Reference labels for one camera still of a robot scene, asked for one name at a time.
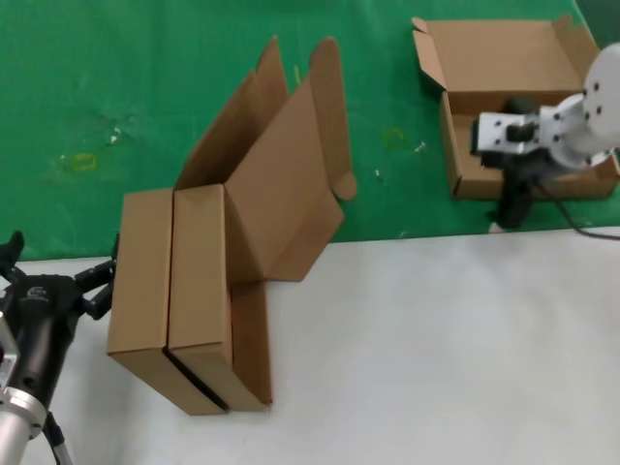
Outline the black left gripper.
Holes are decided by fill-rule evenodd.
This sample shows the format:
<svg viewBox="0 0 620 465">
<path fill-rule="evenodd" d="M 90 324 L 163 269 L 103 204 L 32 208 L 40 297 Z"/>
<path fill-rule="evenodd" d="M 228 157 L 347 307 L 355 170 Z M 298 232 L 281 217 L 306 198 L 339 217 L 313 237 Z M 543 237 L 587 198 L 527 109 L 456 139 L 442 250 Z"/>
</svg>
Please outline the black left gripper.
<svg viewBox="0 0 620 465">
<path fill-rule="evenodd" d="M 16 265 L 24 247 L 22 232 L 15 231 L 1 245 L 1 276 L 9 283 L 4 312 L 19 355 L 8 386 L 35 397 L 49 407 L 80 318 L 81 293 L 100 289 L 82 299 L 82 312 L 94 321 L 111 308 L 119 234 L 106 262 L 78 273 L 25 276 Z"/>
</svg>

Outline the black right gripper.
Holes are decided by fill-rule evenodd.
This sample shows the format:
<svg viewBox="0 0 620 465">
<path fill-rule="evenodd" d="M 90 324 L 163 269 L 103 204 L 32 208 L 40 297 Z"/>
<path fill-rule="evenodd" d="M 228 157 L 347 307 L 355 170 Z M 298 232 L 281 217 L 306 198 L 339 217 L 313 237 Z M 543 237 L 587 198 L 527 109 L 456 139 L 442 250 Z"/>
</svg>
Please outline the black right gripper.
<svg viewBox="0 0 620 465">
<path fill-rule="evenodd" d="M 502 229 L 518 228 L 533 203 L 533 186 L 551 171 L 547 151 L 525 155 L 485 151 L 481 155 L 485 168 L 502 171 L 503 186 L 494 213 L 494 221 Z"/>
</svg>

